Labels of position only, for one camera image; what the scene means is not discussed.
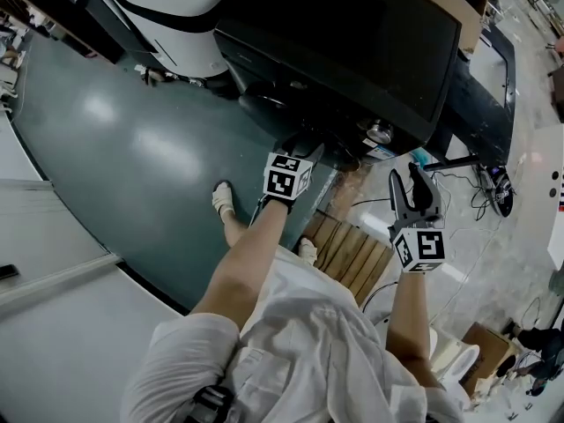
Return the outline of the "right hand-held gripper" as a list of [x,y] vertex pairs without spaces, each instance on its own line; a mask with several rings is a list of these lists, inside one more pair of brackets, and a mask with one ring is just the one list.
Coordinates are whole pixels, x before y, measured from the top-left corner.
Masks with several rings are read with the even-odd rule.
[[389,227],[390,242],[403,273],[426,274],[444,264],[445,237],[444,231],[434,226],[434,215],[419,212],[440,212],[442,198],[433,179],[421,167],[412,162],[408,167],[413,181],[412,207],[416,212],[407,200],[399,173],[392,169],[389,174],[390,205],[396,221]]

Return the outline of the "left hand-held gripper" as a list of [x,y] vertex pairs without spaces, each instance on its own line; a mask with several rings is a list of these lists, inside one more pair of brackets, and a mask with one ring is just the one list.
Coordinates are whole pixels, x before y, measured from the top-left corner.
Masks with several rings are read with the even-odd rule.
[[324,148],[324,143],[320,143],[309,151],[306,133],[295,133],[283,141],[281,153],[268,155],[263,171],[263,193],[294,201],[308,189],[313,168],[323,157]]

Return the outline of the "dark glass washing machine door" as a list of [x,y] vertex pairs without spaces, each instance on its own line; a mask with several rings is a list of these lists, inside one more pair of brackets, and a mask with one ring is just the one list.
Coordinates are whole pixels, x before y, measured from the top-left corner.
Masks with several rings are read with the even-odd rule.
[[266,133],[286,139],[301,131],[300,106],[286,88],[255,82],[238,99],[241,108]]

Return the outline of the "person's right forearm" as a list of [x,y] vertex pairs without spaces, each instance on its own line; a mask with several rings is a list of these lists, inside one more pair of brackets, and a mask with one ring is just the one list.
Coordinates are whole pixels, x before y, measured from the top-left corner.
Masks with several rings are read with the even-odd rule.
[[386,349],[401,362],[429,360],[430,334],[423,273],[400,275],[387,329]]

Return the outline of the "person's left forearm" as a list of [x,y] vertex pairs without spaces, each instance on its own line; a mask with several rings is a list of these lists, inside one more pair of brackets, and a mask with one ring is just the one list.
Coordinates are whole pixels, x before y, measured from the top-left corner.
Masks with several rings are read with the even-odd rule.
[[195,314],[222,315],[242,328],[251,316],[276,255],[288,207],[270,201],[212,274]]

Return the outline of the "large black machine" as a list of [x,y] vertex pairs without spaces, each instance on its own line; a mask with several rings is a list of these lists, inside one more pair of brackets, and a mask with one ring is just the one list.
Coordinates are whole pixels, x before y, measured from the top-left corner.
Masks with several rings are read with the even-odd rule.
[[330,156],[375,161],[434,134],[460,32],[430,0],[236,0],[214,37],[241,94],[284,87],[300,132]]

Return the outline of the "wooden slatted pallet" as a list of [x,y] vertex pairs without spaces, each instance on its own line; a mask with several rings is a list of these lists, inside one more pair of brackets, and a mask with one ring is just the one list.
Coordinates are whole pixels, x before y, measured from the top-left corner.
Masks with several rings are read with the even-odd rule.
[[384,243],[321,211],[315,212],[303,235],[317,248],[315,267],[347,288],[359,305],[393,256]]

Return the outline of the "black oval board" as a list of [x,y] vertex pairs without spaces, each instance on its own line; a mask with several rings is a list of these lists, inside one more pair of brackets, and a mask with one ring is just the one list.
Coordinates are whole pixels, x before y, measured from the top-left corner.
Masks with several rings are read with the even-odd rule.
[[499,216],[507,218],[512,212],[515,194],[507,169],[502,166],[487,167],[486,174],[493,209]]

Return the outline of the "white slipper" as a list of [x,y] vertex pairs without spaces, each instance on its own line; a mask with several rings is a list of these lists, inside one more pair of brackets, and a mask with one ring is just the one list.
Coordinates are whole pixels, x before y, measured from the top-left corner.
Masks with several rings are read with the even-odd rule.
[[229,181],[221,181],[215,186],[211,203],[221,219],[225,213],[234,212],[232,186]]
[[317,247],[307,237],[300,238],[298,243],[298,257],[307,264],[314,265],[317,261]]

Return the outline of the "person's left leg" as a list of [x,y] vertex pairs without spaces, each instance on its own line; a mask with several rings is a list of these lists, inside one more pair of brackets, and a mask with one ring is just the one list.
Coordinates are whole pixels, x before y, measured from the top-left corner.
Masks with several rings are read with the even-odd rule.
[[249,228],[248,223],[241,222],[233,210],[226,210],[220,218],[224,225],[224,235],[229,248],[232,248],[237,241],[246,233]]

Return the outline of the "white plastic container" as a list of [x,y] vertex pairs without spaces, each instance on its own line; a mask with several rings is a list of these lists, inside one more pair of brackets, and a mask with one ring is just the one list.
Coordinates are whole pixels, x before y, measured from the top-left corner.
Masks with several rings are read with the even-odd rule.
[[437,380],[441,383],[459,382],[479,356],[478,345],[469,345],[444,330],[429,327],[430,363]]

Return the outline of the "small cardboard box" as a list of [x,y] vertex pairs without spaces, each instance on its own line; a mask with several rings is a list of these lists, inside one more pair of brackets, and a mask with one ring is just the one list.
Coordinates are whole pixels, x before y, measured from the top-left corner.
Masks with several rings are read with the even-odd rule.
[[459,381],[469,397],[474,395],[479,380],[495,375],[503,361],[511,356],[517,358],[522,353],[522,349],[512,340],[481,323],[474,323],[462,341],[479,347],[478,358]]

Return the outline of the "person's white shirt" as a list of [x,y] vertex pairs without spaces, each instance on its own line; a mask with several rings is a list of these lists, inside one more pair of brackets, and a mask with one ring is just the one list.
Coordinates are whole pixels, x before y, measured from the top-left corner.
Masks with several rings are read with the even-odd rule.
[[225,423],[464,423],[385,349],[347,288],[286,249],[242,328],[214,314],[156,328],[120,421],[208,419],[204,388],[225,393]]

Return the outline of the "large cardboard box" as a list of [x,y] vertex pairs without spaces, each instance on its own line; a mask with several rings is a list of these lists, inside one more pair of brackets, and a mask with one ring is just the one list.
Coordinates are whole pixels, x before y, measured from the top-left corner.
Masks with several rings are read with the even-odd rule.
[[481,16],[465,0],[430,0],[453,16],[461,24],[459,49],[471,56],[482,31]]

